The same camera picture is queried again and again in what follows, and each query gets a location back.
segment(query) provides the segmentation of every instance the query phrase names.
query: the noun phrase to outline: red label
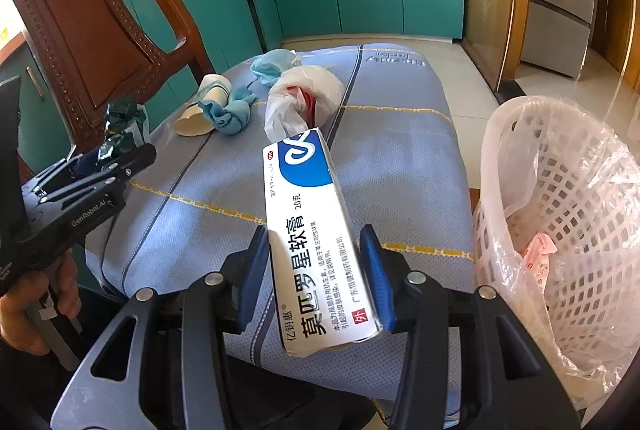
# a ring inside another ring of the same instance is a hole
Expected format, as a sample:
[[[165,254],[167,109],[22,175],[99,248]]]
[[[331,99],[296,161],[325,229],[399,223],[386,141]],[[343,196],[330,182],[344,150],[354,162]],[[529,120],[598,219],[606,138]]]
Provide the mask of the red label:
[[[369,321],[367,318],[367,312],[364,309],[358,309],[357,311],[352,312],[351,316],[353,316],[353,322],[356,325]]]

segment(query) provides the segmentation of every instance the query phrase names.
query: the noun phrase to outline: blue bedsheet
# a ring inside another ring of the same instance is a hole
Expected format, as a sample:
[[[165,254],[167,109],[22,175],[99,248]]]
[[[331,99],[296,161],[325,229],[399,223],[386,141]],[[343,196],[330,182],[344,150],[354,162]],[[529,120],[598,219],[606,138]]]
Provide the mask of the blue bedsheet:
[[[373,224],[380,241],[404,253],[450,288],[473,290],[472,223],[465,169],[442,86],[425,58],[392,44],[300,53],[345,85],[343,107],[322,128],[354,226]],[[87,238],[87,261],[102,282],[128,296],[151,286],[182,289],[244,249],[264,222],[262,148],[268,89],[248,62],[225,73],[258,96],[247,128],[236,136],[195,138],[172,132],[177,111],[152,134],[153,166],[128,188],[127,206]],[[291,358],[282,350],[271,269],[254,319],[227,335],[232,355],[268,370],[393,400],[404,335],[381,334],[341,351]],[[450,344],[449,412],[460,392],[460,351]]]

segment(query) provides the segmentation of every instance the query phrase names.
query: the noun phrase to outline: white cardboard box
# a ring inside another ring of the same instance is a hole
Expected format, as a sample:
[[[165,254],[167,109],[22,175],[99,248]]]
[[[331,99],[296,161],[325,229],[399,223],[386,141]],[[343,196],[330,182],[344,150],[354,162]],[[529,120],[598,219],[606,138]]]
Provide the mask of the white cardboard box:
[[[381,330],[344,199],[318,129],[262,151],[267,228],[284,349],[292,356]]]

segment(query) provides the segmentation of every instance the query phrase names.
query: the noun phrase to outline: pink paper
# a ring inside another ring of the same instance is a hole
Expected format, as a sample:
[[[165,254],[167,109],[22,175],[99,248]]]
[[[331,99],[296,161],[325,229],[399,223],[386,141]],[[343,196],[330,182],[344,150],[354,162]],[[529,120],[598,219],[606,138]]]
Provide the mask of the pink paper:
[[[549,276],[549,255],[556,251],[558,248],[551,237],[546,233],[538,232],[522,255],[524,265],[533,273],[542,292],[545,292],[546,279]]]

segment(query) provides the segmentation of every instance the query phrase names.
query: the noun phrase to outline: yellow stitching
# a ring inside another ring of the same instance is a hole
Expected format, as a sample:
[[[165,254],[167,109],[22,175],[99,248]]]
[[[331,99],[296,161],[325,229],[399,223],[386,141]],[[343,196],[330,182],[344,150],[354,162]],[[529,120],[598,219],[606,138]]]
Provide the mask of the yellow stitching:
[[[458,250],[441,250],[440,248],[427,248],[425,246],[408,246],[407,244],[398,244],[395,242],[384,242],[382,247],[386,250],[394,250],[394,251],[408,251],[409,253],[421,253],[428,255],[439,255],[439,256],[455,256],[460,258],[468,258],[473,261],[473,255],[467,253],[466,251],[458,251]]]
[[[244,214],[242,212],[236,212],[235,210],[227,210],[226,208],[220,208],[219,206],[214,206],[213,204],[202,203],[200,201],[192,201],[191,199],[186,199],[176,194],[170,194],[168,192],[164,192],[162,190],[158,190],[156,188],[152,188],[150,186],[140,184],[137,181],[130,181],[130,183],[136,188],[140,188],[141,190],[145,190],[147,192],[151,192],[152,194],[160,195],[162,197],[168,197],[170,199],[173,199],[174,201],[178,201],[184,204],[190,204],[191,206],[195,206],[196,208],[209,210],[210,212],[214,212],[215,214],[220,214],[227,217],[235,217],[236,219],[248,220],[249,222],[254,222],[255,224],[267,223],[265,219],[261,219],[260,217]]]
[[[190,204],[191,206],[195,206],[196,208],[201,208],[203,210],[208,210],[210,212],[214,212],[215,214],[220,214],[227,217],[234,217],[236,219],[248,220],[249,222],[254,222],[255,224],[267,223],[265,219],[261,219],[260,217],[244,214],[242,212],[236,212],[235,210],[227,210],[226,208],[220,208],[219,206],[214,206],[213,204],[207,204],[207,203],[202,203],[200,201],[193,201],[191,199],[186,199],[176,194],[170,194],[169,192],[164,192],[162,190],[158,190],[157,188],[152,188],[151,186],[140,184],[137,181],[132,180],[130,181],[130,183],[132,186],[135,186],[136,188],[140,188],[141,190],[150,192],[152,194],[160,195],[162,197],[168,197],[170,199],[173,199],[174,201],[178,201],[184,204]],[[441,256],[456,256],[461,258],[469,258],[471,260],[474,259],[471,256],[471,254],[465,253],[464,251],[457,251],[457,250],[441,250],[439,248],[427,248],[425,246],[408,246],[406,244],[398,244],[394,242],[386,242],[382,244],[382,247],[388,250],[409,251],[410,253],[432,254],[432,255],[441,255]]]
[[[265,105],[267,102],[255,102],[254,106]],[[385,110],[389,112],[426,112],[429,114],[436,114],[441,118],[449,121],[450,124],[453,124],[451,118],[446,114],[443,114],[439,110],[435,110],[434,108],[409,108],[406,106],[375,106],[375,105],[340,105],[340,108],[345,108],[347,110]]]

